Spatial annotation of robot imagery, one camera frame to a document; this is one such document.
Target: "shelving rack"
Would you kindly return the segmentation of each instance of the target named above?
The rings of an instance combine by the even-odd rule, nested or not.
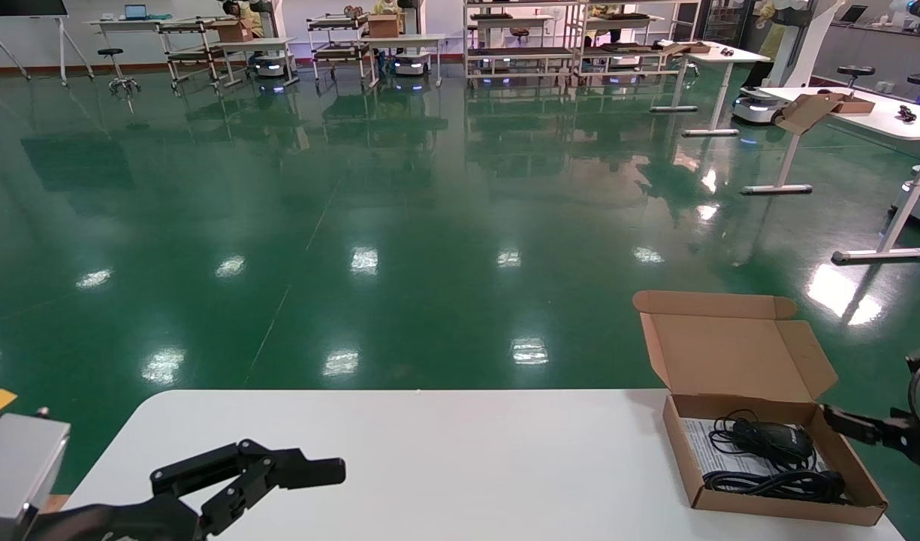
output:
[[[360,40],[361,29],[366,26],[369,14],[361,14],[359,17],[347,17],[345,14],[325,14],[319,17],[306,20],[306,33],[309,34],[309,51],[312,53],[312,73],[316,79],[316,92],[319,92],[319,69],[320,62],[326,62],[330,66],[330,79],[336,82],[336,64],[339,62],[357,62],[360,65],[360,87],[366,89],[366,82],[373,79],[373,71],[376,69],[373,55],[370,48]],[[352,40],[334,41],[333,32],[350,31],[354,32],[356,37]],[[325,32],[326,44],[316,47],[312,42],[312,33]],[[366,62],[368,70],[363,67]]]
[[[656,15],[647,15],[642,20],[607,20],[607,18],[589,17],[590,7],[592,6],[621,6],[623,13],[627,13],[626,6],[654,6],[659,4],[673,4],[674,16],[670,20],[670,27],[667,31],[667,38],[674,40],[674,35],[678,33],[680,26],[689,28],[689,35],[683,38],[686,41],[692,41],[696,33],[697,19],[700,14],[701,0],[583,0],[581,9],[573,11],[573,17],[567,14],[566,28],[569,29],[569,47],[573,52],[573,75],[577,77],[580,85],[584,80],[590,77],[599,77],[611,73],[622,75],[624,72],[634,71],[639,75],[672,75],[676,74],[676,69],[667,68],[669,61],[668,55],[659,50],[652,50],[653,44],[650,41],[650,25],[665,20],[663,17]],[[680,13],[680,6],[693,4],[692,20],[683,20]],[[617,47],[597,46],[594,44],[587,47],[584,44],[584,37],[587,32],[600,30],[632,30],[643,29],[643,42],[621,42]],[[635,64],[614,64],[614,61],[623,61],[627,58],[635,58]],[[606,59],[603,65],[595,65],[594,62],[600,59]]]
[[[181,21],[157,21],[156,33],[160,35],[162,42],[162,52],[165,53],[169,75],[172,78],[172,92],[179,92],[179,83],[186,81],[189,77],[198,73],[209,73],[210,85],[216,93],[219,93],[219,72],[216,70],[216,61],[225,58],[225,53],[219,47],[213,47],[207,38],[210,30],[216,30],[216,27],[223,25],[237,24],[236,20],[220,17],[196,17],[195,20]],[[199,34],[202,38],[202,45],[193,45],[182,49],[174,49],[169,41],[171,34]],[[203,64],[206,67],[180,75],[179,66],[186,64]]]
[[[581,0],[529,0],[525,2],[479,2],[466,0],[463,3],[463,27],[476,24],[477,47],[470,47],[463,40],[463,67],[466,81],[473,86],[474,79],[508,79],[514,77],[569,77],[570,64],[574,54],[567,47],[569,36],[561,38],[552,35],[553,46],[539,47],[491,47],[490,38],[494,30],[501,33],[505,28],[543,28],[541,45],[546,45],[545,23],[552,20],[548,14],[534,17],[493,18],[493,20],[470,20],[471,11],[481,14],[505,13],[505,8],[566,8],[566,18],[572,11],[580,10]]]

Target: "green epoxy floor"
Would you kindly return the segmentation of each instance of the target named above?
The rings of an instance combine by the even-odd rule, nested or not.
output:
[[[220,100],[158,73],[131,112],[104,78],[0,80],[0,387],[72,422],[59,491],[165,389],[659,387],[645,288],[793,298],[840,374],[824,400],[905,405],[920,263],[830,256],[875,246],[917,158],[821,126],[790,176],[813,195],[742,198],[787,140],[680,138],[715,71],[686,116],[647,112],[670,86]],[[920,470],[857,451],[920,540]]]

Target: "stool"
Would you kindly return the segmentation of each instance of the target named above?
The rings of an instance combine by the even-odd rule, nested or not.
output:
[[[841,65],[840,68],[837,68],[837,73],[850,75],[850,82],[847,83],[848,89],[854,88],[854,83],[857,82],[857,78],[861,75],[873,75],[876,72],[876,69],[871,68],[869,65]]]
[[[132,77],[124,77],[122,75],[121,69],[119,69],[119,64],[116,62],[116,55],[122,54],[122,49],[99,49],[96,51],[104,57],[109,57],[113,61],[113,69],[116,69],[116,79],[112,79],[109,82],[109,92],[112,92],[114,95],[119,93],[119,88],[123,88],[127,93],[133,92],[133,86],[136,90],[142,90],[140,84],[136,82],[136,79]]]
[[[510,34],[515,35],[515,37],[517,37],[517,46],[522,47],[523,38],[529,37],[529,29],[528,28],[514,28],[510,31]]]

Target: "cardboard box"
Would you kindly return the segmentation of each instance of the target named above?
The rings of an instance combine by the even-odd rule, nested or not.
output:
[[[219,40],[224,44],[253,41],[253,28],[244,20],[215,21],[213,28],[219,32]]]
[[[370,15],[371,38],[396,38],[399,35],[399,17],[395,14]]]
[[[823,419],[814,400],[837,374],[806,322],[789,321],[788,298],[702,292],[641,291],[650,365],[671,391],[663,408],[683,489],[696,509],[873,526],[886,499],[850,444]],[[761,421],[802,425],[821,456],[846,482],[854,506],[781,500],[704,487],[682,418],[716,419],[749,408]]]
[[[834,107],[834,113],[854,114],[854,113],[871,113],[874,110],[874,102],[867,101],[857,96],[841,95],[840,105]]]
[[[780,110],[775,123],[792,134],[805,134],[810,128],[840,105],[834,93],[830,95],[801,95]]]
[[[704,44],[703,41],[692,42],[692,44],[669,44],[662,48],[661,52],[665,55],[676,55],[680,53],[703,54],[710,52],[710,45]]]

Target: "paper manual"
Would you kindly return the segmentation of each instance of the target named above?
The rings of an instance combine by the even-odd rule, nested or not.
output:
[[[773,476],[779,473],[769,462],[759,456],[748,455],[748,453],[727,455],[727,453],[717,451],[713,444],[710,444],[710,432],[713,431],[714,422],[710,419],[683,419],[683,427],[686,428],[690,448],[693,449],[693,455],[700,464],[700,471],[705,476],[710,472],[745,472],[754,473],[756,476]],[[732,425],[733,421],[727,421],[728,429]],[[787,427],[798,428],[796,425],[787,425]],[[722,449],[738,451],[734,444],[718,443],[717,445]],[[815,446],[813,452],[816,456],[814,472],[825,472],[829,469],[823,458],[820,458],[820,453],[817,452]]]

